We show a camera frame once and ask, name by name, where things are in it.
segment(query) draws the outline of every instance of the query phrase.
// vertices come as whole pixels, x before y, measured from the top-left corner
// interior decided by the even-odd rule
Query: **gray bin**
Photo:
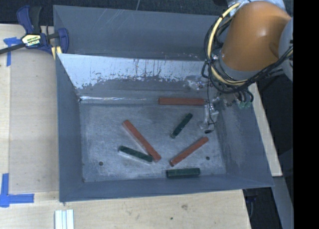
[[[207,99],[200,78],[204,38],[216,16],[54,7],[54,26],[69,32],[56,59],[60,201],[146,197],[273,186],[253,108],[219,111],[215,130],[199,127],[204,106],[158,105],[159,97]],[[215,95],[209,89],[210,97]],[[193,118],[172,139],[187,113]],[[162,159],[145,164],[118,153],[143,152],[125,131],[130,120]],[[174,166],[169,160],[201,137],[209,141]],[[167,179],[168,169],[201,169]]]

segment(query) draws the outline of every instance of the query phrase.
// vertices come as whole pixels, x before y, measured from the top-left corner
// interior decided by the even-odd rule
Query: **blue tape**
[[[10,204],[34,203],[34,194],[10,195],[9,191],[9,173],[2,175],[0,207],[8,208]]]
[[[5,38],[3,41],[5,42],[5,44],[8,47],[15,45],[15,44],[22,43],[22,41],[16,37]],[[10,65],[11,65],[11,52],[8,52],[8,55],[6,57],[6,66],[9,67]]]

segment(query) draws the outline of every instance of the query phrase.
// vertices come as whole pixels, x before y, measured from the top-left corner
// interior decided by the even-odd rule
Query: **red stick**
[[[195,144],[191,145],[189,148],[187,148],[185,151],[183,151],[181,154],[175,156],[173,159],[170,160],[170,165],[173,167],[182,160],[184,160],[187,156],[192,154],[194,151],[196,151],[198,148],[200,148],[202,145],[204,145],[208,141],[207,137],[203,137],[200,140],[198,140]]]
[[[123,122],[123,127],[135,138],[135,140],[146,150],[146,152],[153,157],[155,162],[158,162],[161,159],[161,156],[158,154],[158,152],[155,151],[150,143],[129,120],[125,120]]]
[[[159,98],[159,105],[185,105],[185,106],[203,106],[204,99],[195,98]]]

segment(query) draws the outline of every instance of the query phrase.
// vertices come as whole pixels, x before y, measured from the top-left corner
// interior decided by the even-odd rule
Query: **wooden table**
[[[4,38],[23,35],[20,25],[0,24],[0,48]],[[68,209],[76,229],[251,228],[242,190],[60,203],[54,60],[25,48],[11,55],[9,67],[7,54],[0,55],[0,174],[9,173],[10,194],[35,195],[32,204],[0,208],[1,229],[54,228],[54,211]],[[257,86],[250,90],[272,175],[281,176]]]

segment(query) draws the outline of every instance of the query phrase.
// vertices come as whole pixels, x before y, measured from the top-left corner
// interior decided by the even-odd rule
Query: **bin floor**
[[[186,114],[193,117],[180,134],[170,134]],[[157,163],[125,157],[121,145],[145,153],[122,123],[129,120],[161,155]],[[205,134],[199,124],[204,107],[157,104],[80,104],[82,176],[85,182],[166,177],[167,169],[200,168],[201,175],[225,174],[217,132]],[[209,141],[172,167],[169,161],[202,137]]]

